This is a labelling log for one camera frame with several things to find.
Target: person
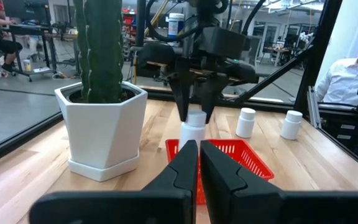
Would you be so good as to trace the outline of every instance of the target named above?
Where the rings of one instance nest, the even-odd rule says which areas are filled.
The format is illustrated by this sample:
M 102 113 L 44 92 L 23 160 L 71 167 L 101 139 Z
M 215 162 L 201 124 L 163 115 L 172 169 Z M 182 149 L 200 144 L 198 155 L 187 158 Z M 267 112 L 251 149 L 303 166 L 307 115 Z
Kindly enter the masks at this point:
M 14 61 L 16 59 L 16 49 L 18 51 L 23 49 L 23 46 L 20 43 L 3 39 L 4 35 L 2 31 L 2 26 L 7 26 L 11 24 L 15 24 L 15 22 L 5 20 L 4 6 L 0 3 L 0 51 L 6 54 L 2 69 L 8 72 L 13 72 Z
M 344 58 L 336 61 L 317 83 L 315 91 L 318 101 L 357 106 L 358 58 Z

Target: red basket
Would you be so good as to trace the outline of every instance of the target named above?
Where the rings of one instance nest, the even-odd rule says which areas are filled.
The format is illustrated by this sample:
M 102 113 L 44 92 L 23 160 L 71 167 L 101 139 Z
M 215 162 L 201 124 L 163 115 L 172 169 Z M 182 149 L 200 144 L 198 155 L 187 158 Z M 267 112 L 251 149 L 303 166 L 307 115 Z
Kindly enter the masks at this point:
M 241 139 L 209 139 L 208 141 L 264 180 L 274 178 L 273 172 L 245 141 Z M 165 141 L 165 145 L 167 147 L 168 162 L 171 162 L 171 160 L 178 153 L 179 140 L 168 139 Z M 198 159 L 197 178 L 197 204 L 203 205 L 206 202 L 203 185 L 201 183 L 200 159 Z

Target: plastic bottle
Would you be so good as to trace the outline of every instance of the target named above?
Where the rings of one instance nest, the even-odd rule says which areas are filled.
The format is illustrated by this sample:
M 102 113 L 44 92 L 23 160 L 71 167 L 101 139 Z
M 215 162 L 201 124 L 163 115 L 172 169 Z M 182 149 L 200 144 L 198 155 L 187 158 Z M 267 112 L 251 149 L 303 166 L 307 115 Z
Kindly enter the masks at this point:
M 283 123 L 281 137 L 288 140 L 295 140 L 301 128 L 302 113 L 297 111 L 288 111 L 287 117 Z
M 255 124 L 256 111 L 250 108 L 243 108 L 240 112 L 237 123 L 236 135 L 242 138 L 250 138 Z
M 201 110 L 189 110 L 186 122 L 182 122 L 180 129 L 179 149 L 187 141 L 196 140 L 200 150 L 200 141 L 205 139 L 205 119 L 206 113 Z

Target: white pot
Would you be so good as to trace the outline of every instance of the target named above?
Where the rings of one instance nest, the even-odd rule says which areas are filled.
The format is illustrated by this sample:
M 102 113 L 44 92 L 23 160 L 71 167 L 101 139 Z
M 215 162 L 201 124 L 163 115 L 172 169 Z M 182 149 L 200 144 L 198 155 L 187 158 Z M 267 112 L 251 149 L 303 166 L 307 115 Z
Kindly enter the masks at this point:
M 136 169 L 147 92 L 128 82 L 122 85 L 136 96 L 112 104 L 68 101 L 82 83 L 55 90 L 70 140 L 72 172 L 105 181 Z

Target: green cactus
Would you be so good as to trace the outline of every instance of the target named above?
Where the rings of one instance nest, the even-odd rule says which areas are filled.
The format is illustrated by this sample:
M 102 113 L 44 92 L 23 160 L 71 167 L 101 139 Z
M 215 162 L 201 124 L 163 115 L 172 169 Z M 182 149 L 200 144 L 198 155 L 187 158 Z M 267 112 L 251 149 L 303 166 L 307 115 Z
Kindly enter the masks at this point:
M 88 102 L 88 91 L 89 91 L 89 80 L 88 76 L 90 73 L 90 68 L 88 66 L 88 44 L 86 43 L 86 32 L 85 32 L 85 17 L 84 17 L 84 2 L 83 0 L 74 0 L 75 5 L 75 20 L 77 24 L 77 43 L 80 53 L 78 59 L 80 60 L 81 67 L 81 80 L 82 80 L 82 91 L 81 95 L 85 102 Z
M 84 0 L 89 103 L 119 103 L 122 96 L 122 0 Z

